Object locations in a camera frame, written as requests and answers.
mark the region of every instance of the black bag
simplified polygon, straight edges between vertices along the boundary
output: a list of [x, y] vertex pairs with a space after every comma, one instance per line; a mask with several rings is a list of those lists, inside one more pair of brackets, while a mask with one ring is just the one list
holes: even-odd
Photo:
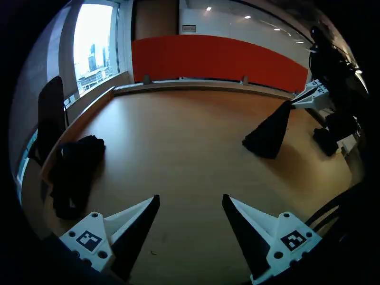
[[58, 147], [57, 162], [49, 173], [58, 218], [77, 219], [85, 210], [94, 172], [104, 151], [104, 141], [94, 135]]

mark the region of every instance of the sky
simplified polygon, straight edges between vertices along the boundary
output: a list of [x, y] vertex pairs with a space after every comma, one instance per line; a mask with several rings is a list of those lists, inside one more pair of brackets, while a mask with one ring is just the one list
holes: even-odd
[[96, 64], [103, 65], [102, 47], [108, 54], [108, 37], [111, 29], [112, 7], [97, 4], [83, 4], [79, 11], [74, 33], [74, 64], [77, 76], [89, 71], [88, 56], [91, 45], [95, 44]]

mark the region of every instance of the chair backrest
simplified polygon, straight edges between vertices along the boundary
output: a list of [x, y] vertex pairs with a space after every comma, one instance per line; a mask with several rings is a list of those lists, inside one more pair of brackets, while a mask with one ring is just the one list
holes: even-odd
[[42, 163], [66, 129], [63, 98], [63, 84], [59, 76], [50, 80], [38, 96], [36, 147]]

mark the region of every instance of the skyscraper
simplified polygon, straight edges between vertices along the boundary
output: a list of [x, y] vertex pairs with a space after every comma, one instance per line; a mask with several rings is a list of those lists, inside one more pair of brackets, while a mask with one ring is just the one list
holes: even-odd
[[103, 47], [103, 66], [107, 65], [107, 59], [105, 58], [105, 47]]
[[88, 65], [90, 66], [90, 71], [96, 70], [95, 44], [92, 44], [91, 46], [90, 56], [88, 57]]

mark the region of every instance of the orange partition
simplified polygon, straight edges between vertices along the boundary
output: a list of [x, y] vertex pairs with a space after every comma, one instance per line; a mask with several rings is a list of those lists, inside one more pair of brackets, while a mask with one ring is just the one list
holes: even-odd
[[247, 42], [201, 35], [145, 38], [132, 42], [135, 82], [178, 77], [241, 80], [301, 92], [307, 69], [272, 50]]

